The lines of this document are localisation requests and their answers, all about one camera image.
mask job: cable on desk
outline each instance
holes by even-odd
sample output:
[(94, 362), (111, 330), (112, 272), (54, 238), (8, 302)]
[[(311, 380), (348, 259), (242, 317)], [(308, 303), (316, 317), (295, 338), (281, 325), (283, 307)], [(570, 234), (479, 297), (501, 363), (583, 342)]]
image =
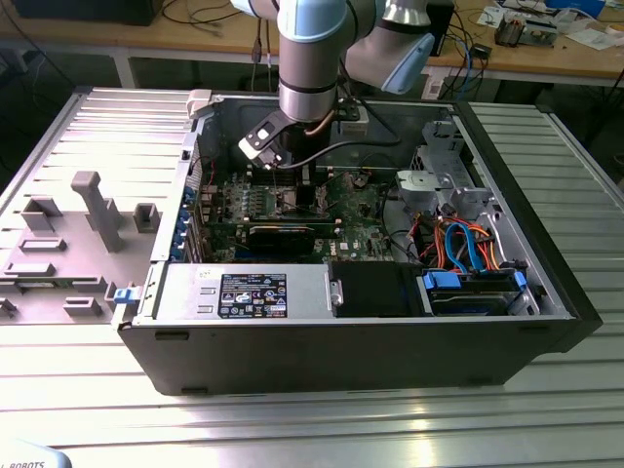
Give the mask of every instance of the cable on desk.
[[(162, 15), (163, 15), (163, 18), (166, 18), (167, 20), (176, 22), (178, 24), (210, 24), (212, 22), (218, 22), (218, 21), (221, 21), (221, 20), (227, 20), (228, 18), (232, 18), (232, 17), (235, 17), (236, 15), (242, 15), (243, 14), (243, 12), (234, 12), (234, 13), (230, 13), (229, 15), (224, 15), (224, 16), (219, 17), (219, 18), (206, 19), (206, 20), (202, 20), (202, 21), (185, 21), (185, 20), (181, 20), (181, 19), (172, 18), (172, 17), (170, 17), (167, 14), (167, 9), (169, 9), (176, 2), (177, 2), (177, 0), (170, 0), (168, 3), (163, 5)], [(204, 11), (204, 10), (208, 10), (208, 8), (200, 9), (197, 12), (195, 12), (195, 14), (199, 13), (200, 11)]]
[(459, 89), (459, 94), (457, 95), (457, 100), (460, 100), (466, 93), (466, 85), (468, 84), (468, 81), (470, 78), (470, 72), (472, 71), (472, 58), (470, 57), (470, 51), (468, 50), (468, 46), (466, 45), (466, 43), (462, 41), (461, 39), (458, 39), (458, 38), (454, 38), (454, 39), (455, 41), (457, 41), (459, 44), (463, 46), (464, 53), (466, 54), (465, 60), (466, 60), (466, 63), (468, 64), (467, 69), (466, 69), (466, 77), (464, 79), (464, 82), (461, 85), (461, 88)]
[(43, 52), (43, 50), (37, 44), (34, 43), (34, 41), (32, 39), (30, 39), (30, 36), (28, 36), (28, 34), (26, 34), (23, 31), (23, 29), (21, 29), (21, 27), (15, 22), (13, 17), (11, 15), (9, 15), (9, 10), (7, 10), (7, 6), (4, 4), (4, 0), (0, 0), (0, 5), (2, 5), (2, 11), (4, 12), (4, 15), (7, 17), (7, 20), (9, 20), (9, 22), (13, 25), (13, 27), (16, 29), (16, 31), (19, 33), (19, 35), (21, 37), (23, 37), (39, 54), (41, 54), (43, 57), (45, 57), (45, 59), (52, 66), (52, 68), (57, 71), (57, 73), (69, 84), (69, 86), (71, 86), (72, 88), (75, 88), (76, 84), (71, 80), (71, 78), (69, 78), (57, 66), (57, 64), (54, 63), (52, 61), (52, 59), (49, 58), (48, 55), (45, 52)]
[[(449, 24), (448, 27), (452, 27), (454, 29), (457, 29), (459, 31), (461, 31), (463, 33), (463, 39), (459, 36), (457, 36), (457, 34), (453, 33), (453, 32), (447, 32), (447, 37), (453, 38), (456, 37), (460, 40), (463, 40), (463, 43), (467, 46), (468, 51), (470, 51), (470, 49), (472, 48), (472, 46), (475, 44), (472, 35), (470, 34), (470, 32), (468, 32), (464, 26), (464, 21), (461, 18), (461, 16), (459, 15), (459, 13), (456, 10), (453, 10), (452, 12), (456, 17), (457, 20), (459, 21), (459, 26), (456, 26), (454, 24)], [(444, 84), (444, 86), (446, 87), (446, 89), (443, 91), (443, 93), (440, 95), (440, 98), (444, 98), (447, 95), (448, 91), (454, 91), (454, 87), (455, 87), (455, 83), (457, 82), (457, 79), (459, 78), (459, 75), (461, 74), (461, 70), (464, 69), (464, 67), (466, 66), (468, 61), (468, 56), (463, 56), (463, 62), (461, 63), (461, 66), (459, 67), (459, 69), (457, 70), (457, 73), (455, 74), (454, 78), (452, 79), (450, 85), (447, 85), (446, 83)], [(466, 74), (466, 76), (464, 77), (462, 86), (466, 84), (466, 82), (468, 81), (470, 77), (468, 76), (468, 74)]]

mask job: electronic device on desk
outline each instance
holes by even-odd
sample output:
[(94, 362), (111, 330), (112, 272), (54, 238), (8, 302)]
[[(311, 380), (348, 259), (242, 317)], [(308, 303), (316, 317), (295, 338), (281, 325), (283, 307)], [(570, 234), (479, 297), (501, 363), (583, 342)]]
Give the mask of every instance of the electronic device on desk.
[(121, 22), (148, 26), (163, 0), (13, 0), (23, 18)]
[(494, 40), (499, 46), (506, 47), (518, 44), (553, 47), (558, 34), (557, 27), (549, 19), (528, 19), (506, 13), (494, 32)]

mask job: blue clip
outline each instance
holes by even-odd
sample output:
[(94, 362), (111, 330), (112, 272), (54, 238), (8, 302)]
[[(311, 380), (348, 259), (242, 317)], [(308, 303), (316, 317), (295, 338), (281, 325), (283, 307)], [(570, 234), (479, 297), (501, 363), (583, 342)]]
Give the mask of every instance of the blue clip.
[(140, 300), (141, 289), (138, 286), (134, 288), (119, 288), (113, 295), (113, 302), (116, 304), (134, 304)]
[(180, 208), (179, 212), (177, 213), (177, 217), (182, 221), (186, 221), (191, 217), (191, 213), (189, 213), (184, 208)]
[(193, 203), (195, 201), (195, 190), (191, 187), (184, 187), (182, 200), (184, 203)]
[(425, 289), (461, 289), (457, 273), (452, 271), (429, 271), (424, 277)]
[(525, 288), (527, 287), (527, 278), (525, 278), (525, 275), (523, 274), (523, 272), (517, 271), (516, 273), (514, 273), (514, 279), (516, 280), (516, 283), (518, 284), (518, 288), (520, 288), (520, 291), (524, 291)]
[(178, 249), (176, 246), (172, 246), (169, 250), (169, 260), (171, 261), (182, 261), (182, 251)]
[(181, 246), (184, 243), (184, 239), (182, 239), (182, 235), (179, 232), (174, 234), (174, 246)]
[(188, 226), (184, 224), (184, 221), (179, 219), (175, 222), (175, 229), (177, 229), (177, 232), (181, 234), (182, 232), (186, 232), (188, 230)]

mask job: workbench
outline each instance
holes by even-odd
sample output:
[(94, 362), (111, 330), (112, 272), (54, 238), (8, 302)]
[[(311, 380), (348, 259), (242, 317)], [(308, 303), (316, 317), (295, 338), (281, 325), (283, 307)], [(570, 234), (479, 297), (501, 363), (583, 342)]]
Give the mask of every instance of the workbench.
[[(78, 170), (103, 171), (102, 194), (120, 211), (161, 207), (187, 98), (73, 95), (0, 197), (0, 263), (31, 196), (79, 209), (69, 189)], [(554, 115), (472, 108), (604, 320), (569, 353), (540, 357), (504, 386), (167, 397), (110, 325), (4, 325), (3, 435), (62, 449), (74, 468), (621, 466), (624, 198)]]
[[(220, 4), (220, 0), (206, 0), (206, 6)], [(559, 37), (554, 48), (521, 46), (516, 49), (494, 44), (494, 29), (475, 24), (478, 11), (489, 5), (488, 0), (462, 0), (458, 11), (466, 29), (475, 42), (492, 47), (492, 54), (484, 74), (496, 80), (517, 80), (572, 85), (612, 86), (624, 63), (623, 48), (595, 51), (567, 37)], [(233, 7), (214, 10), (219, 17), (232, 13)], [(120, 84), (137, 88), (131, 58), (181, 59), (251, 63), (251, 48), (255, 39), (256, 19), (237, 15), (222, 22), (222, 37), (178, 24), (158, 16), (150, 26), (96, 23), (54, 19), (21, 19), (13, 7), (13, 18), (35, 43), (45, 51), (67, 54), (91, 54), (113, 58)], [(183, 1), (168, 10), (171, 17), (187, 20)], [(602, 21), (624, 21), (622, 12), (604, 9)], [(271, 25), (273, 55), (279, 53), (279, 35)], [(0, 52), (2, 50), (32, 50), (6, 18), (0, 16)], [(442, 81), (457, 73), (463, 62), (452, 41), (447, 40), (439, 57), (430, 58), (424, 74), (428, 75), (423, 98), (437, 98)], [(16, 58), (17, 66), (24, 67)]]

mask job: metal bracket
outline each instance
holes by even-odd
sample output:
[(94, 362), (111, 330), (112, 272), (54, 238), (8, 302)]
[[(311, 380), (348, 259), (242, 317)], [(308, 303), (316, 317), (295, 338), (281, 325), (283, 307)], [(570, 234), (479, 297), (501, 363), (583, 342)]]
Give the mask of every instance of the metal bracket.
[(211, 111), (213, 104), (223, 102), (223, 97), (213, 94), (213, 90), (193, 90), (186, 100), (189, 119), (198, 119)]

